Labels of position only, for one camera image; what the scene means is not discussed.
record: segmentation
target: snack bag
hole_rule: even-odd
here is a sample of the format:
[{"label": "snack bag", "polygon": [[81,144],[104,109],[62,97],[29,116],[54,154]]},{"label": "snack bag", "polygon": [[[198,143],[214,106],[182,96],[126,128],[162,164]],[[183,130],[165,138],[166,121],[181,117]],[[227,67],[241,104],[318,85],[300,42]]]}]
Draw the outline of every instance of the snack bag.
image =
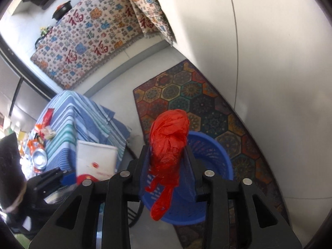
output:
[{"label": "snack bag", "polygon": [[34,140],[29,140],[27,146],[30,149],[30,155],[32,155],[37,148],[44,149],[44,146],[42,146],[36,138]]},{"label": "snack bag", "polygon": [[44,136],[44,139],[50,140],[55,137],[56,132],[52,130],[50,126],[46,126],[40,130],[40,133]]},{"label": "snack bag", "polygon": [[180,159],[188,133],[189,119],[184,110],[168,110],[160,114],[151,126],[149,173],[155,178],[145,190],[153,192],[158,184],[165,186],[150,211],[156,221],[170,208],[173,190],[179,186]]},{"label": "snack bag", "polygon": [[47,126],[50,125],[51,123],[51,119],[52,119],[52,116],[53,116],[53,112],[54,112],[54,109],[47,109],[44,117],[43,117],[43,121],[42,123],[37,123],[35,126],[34,126],[34,130],[36,131],[36,133],[38,133],[42,138],[44,138],[44,134],[41,132],[41,130]]}]

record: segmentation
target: red object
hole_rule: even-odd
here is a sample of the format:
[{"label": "red object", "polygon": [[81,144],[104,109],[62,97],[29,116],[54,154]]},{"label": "red object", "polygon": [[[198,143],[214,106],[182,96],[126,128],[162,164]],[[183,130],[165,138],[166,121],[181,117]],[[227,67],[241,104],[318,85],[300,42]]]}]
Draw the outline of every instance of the red object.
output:
[{"label": "red object", "polygon": [[61,8],[63,5],[64,5],[64,4],[59,5],[59,6],[56,8],[56,11],[57,11],[59,8]]},{"label": "red object", "polygon": [[38,142],[38,140],[35,138],[34,140],[29,140],[27,146],[30,149],[30,155],[34,153],[34,150],[37,148],[44,149],[44,147]]},{"label": "red object", "polygon": [[54,112],[54,109],[47,109],[44,117],[43,117],[43,121],[41,124],[36,124],[34,126],[34,129],[35,131],[41,136],[41,138],[44,139],[44,134],[40,131],[41,129],[43,129],[44,127],[46,126],[49,126],[51,124],[51,119],[52,119],[52,116],[53,116],[53,112]]},{"label": "red object", "polygon": [[156,177],[145,190],[153,192],[158,184],[165,186],[151,207],[150,215],[156,221],[170,208],[173,190],[179,186],[180,159],[188,133],[189,119],[184,110],[168,110],[160,114],[151,126],[149,172]]},{"label": "red object", "polygon": [[96,163],[96,162],[93,162],[93,163],[92,163],[92,166],[93,166],[94,168],[96,168],[96,169],[99,168],[99,165],[98,165],[98,163]]},{"label": "red object", "polygon": [[42,122],[42,127],[44,128],[46,126],[49,126],[51,123],[51,119],[53,116],[54,109],[48,109],[44,115],[43,122]]},{"label": "red object", "polygon": [[77,176],[77,178],[76,178],[76,183],[77,183],[78,185],[80,185],[85,179],[90,179],[90,180],[92,180],[94,183],[99,182],[99,180],[98,180],[97,178],[93,177],[93,176],[90,175],[90,174],[82,174],[82,175]]},{"label": "red object", "polygon": [[42,171],[39,170],[39,169],[37,169],[36,167],[34,167],[34,172],[35,172],[35,173],[42,173]]}]

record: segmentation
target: cooking pot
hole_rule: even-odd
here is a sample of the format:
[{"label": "cooking pot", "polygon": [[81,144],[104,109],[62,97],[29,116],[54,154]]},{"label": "cooking pot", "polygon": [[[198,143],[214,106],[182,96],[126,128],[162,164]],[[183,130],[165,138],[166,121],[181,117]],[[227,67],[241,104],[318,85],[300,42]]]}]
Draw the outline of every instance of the cooking pot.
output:
[{"label": "cooking pot", "polygon": [[41,148],[36,149],[32,154],[32,162],[35,168],[38,170],[44,170],[47,165],[46,152]]},{"label": "cooking pot", "polygon": [[71,1],[68,1],[64,3],[63,5],[60,5],[56,11],[54,12],[52,18],[56,19],[57,21],[61,20],[61,18],[69,12],[69,10],[72,9],[72,6],[70,4]]}]

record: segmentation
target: red plastic bag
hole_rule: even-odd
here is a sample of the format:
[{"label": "red plastic bag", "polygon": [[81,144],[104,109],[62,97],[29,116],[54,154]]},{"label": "red plastic bag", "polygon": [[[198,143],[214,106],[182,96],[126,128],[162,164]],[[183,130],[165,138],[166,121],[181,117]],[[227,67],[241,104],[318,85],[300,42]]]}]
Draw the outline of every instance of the red plastic bag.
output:
[{"label": "red plastic bag", "polygon": [[156,177],[145,190],[153,192],[158,184],[165,186],[151,207],[150,215],[156,221],[170,208],[173,190],[179,186],[180,159],[188,133],[189,119],[184,110],[168,110],[160,114],[151,126],[149,172]]}]

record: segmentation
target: red chinese character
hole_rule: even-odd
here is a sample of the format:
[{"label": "red chinese character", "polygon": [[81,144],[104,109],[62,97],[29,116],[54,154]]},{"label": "red chinese character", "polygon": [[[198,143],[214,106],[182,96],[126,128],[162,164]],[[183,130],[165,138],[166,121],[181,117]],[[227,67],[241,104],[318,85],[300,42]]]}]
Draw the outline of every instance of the red chinese character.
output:
[{"label": "red chinese character", "polygon": [[81,21],[83,21],[83,14],[79,15],[77,12],[77,9],[75,10],[72,17],[69,15],[69,23],[71,25],[74,26],[74,25],[76,25],[77,22],[81,22]]},{"label": "red chinese character", "polygon": [[145,18],[141,18],[140,23],[143,28],[146,28]]},{"label": "red chinese character", "polygon": [[77,61],[77,55],[72,53],[71,50],[68,52],[68,56],[65,55],[65,61],[67,64],[71,64],[72,62]]},{"label": "red chinese character", "polygon": [[132,17],[132,15],[135,14],[132,6],[126,5],[126,14],[128,17]]},{"label": "red chinese character", "polygon": [[150,19],[147,19],[146,21],[146,25],[151,29],[154,27],[154,24],[152,23],[152,21],[150,21]]},{"label": "red chinese character", "polygon": [[108,46],[104,46],[103,42],[100,41],[99,45],[93,45],[95,47],[94,53],[96,53],[98,56],[100,56],[102,53],[107,53],[108,52]]}]

